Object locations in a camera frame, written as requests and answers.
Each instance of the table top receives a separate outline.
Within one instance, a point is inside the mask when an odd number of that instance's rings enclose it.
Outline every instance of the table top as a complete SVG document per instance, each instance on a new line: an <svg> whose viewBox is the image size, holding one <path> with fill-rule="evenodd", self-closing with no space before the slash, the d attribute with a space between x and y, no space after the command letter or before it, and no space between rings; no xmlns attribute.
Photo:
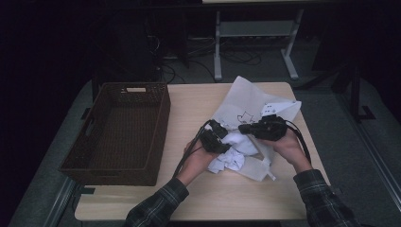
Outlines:
<svg viewBox="0 0 401 227"><path fill-rule="evenodd" d="M231 85L168 85L171 110L157 184L86 186L95 188L95 192L93 195L81 195L76 218L125 219L132 207L167 183L181 160L183 148L193 139L200 126L213 115ZM287 83L263 82L255 85L268 94L295 99ZM293 123L304 136L314 168L319 169L329 183L301 112L298 112ZM272 160L271 172L277 177L275 181L267 176L263 182L257 182L229 169L219 174L206 171L188 186L189 196L181 203L171 220L305 219L305 206L292 179L295 175L293 167L276 154Z"/></svg>

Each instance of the brown wicker basket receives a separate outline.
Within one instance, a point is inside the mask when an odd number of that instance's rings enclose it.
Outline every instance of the brown wicker basket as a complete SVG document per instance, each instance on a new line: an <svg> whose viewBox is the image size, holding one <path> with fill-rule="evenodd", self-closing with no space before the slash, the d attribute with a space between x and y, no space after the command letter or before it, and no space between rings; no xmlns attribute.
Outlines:
<svg viewBox="0 0 401 227"><path fill-rule="evenodd" d="M165 83L104 83L60 171L86 185L155 185L169 113Z"/></svg>

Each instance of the white metal frame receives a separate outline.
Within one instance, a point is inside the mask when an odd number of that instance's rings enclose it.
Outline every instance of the white metal frame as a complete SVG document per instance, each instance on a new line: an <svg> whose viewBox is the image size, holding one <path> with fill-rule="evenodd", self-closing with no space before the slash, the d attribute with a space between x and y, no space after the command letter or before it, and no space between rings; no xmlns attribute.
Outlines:
<svg viewBox="0 0 401 227"><path fill-rule="evenodd" d="M285 49L281 50L283 60L286 63L289 76L297 80L298 74L290 57L298 28L301 23L303 9L299 9L295 20L290 21L254 21L254 22L221 22L220 12L216 15L216 46L215 46L215 80L222 80L220 60L220 37L240 36L289 36L289 42Z"/></svg>

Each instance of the plaid shirt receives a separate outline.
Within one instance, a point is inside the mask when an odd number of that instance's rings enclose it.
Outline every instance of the plaid shirt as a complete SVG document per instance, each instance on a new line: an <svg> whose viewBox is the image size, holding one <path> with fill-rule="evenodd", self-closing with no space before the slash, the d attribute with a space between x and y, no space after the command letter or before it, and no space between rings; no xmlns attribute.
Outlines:
<svg viewBox="0 0 401 227"><path fill-rule="evenodd" d="M310 226L360 226L354 213L330 190L317 169L294 177Z"/></svg>
<svg viewBox="0 0 401 227"><path fill-rule="evenodd" d="M185 185L173 178L153 196L131 209L125 226L166 226L173 212L188 195Z"/></svg>
<svg viewBox="0 0 401 227"><path fill-rule="evenodd" d="M353 212L331 192L319 170L302 172L294 177L294 181L305 203L310 226L360 226ZM130 210L125 226L166 226L188 195L180 180L173 178Z"/></svg>

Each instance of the crumpled fabric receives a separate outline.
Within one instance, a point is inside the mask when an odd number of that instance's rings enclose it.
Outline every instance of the crumpled fabric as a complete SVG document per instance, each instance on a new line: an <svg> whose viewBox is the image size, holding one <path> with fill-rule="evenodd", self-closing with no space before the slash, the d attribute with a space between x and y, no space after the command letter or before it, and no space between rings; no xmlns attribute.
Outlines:
<svg viewBox="0 0 401 227"><path fill-rule="evenodd" d="M221 140L221 143L229 144L231 147L210 163L208 169L214 173L219 173L224 170L224 167L238 171L244 166L245 156L258 153L250 138L240 132L228 133Z"/></svg>
<svg viewBox="0 0 401 227"><path fill-rule="evenodd" d="M283 119L292 121L300 109L300 101L267 94L258 88L257 84L238 76L211 118L215 119L229 132L239 132L237 130L239 125L255 123L261 119L262 115L266 114L277 114ZM223 159L224 162L217 158L209 166L209 170L218 172L226 166L234 168L241 166L239 170L236 170L238 174L259 182L263 181L268 175L275 180L274 175L270 172L271 160L275 154L274 150L271 146L260 143L251 135L247 137L251 140L251 145L246 145L249 143L247 140L243 143L238 142L241 138L235 137L234 142L229 138L226 139L229 144L233 143L233 149L243 155L243 163L238 159L239 155L231 153L234 155L231 163L226 163L226 160L230 160L227 157ZM258 151L258 154L251 155L255 150Z"/></svg>

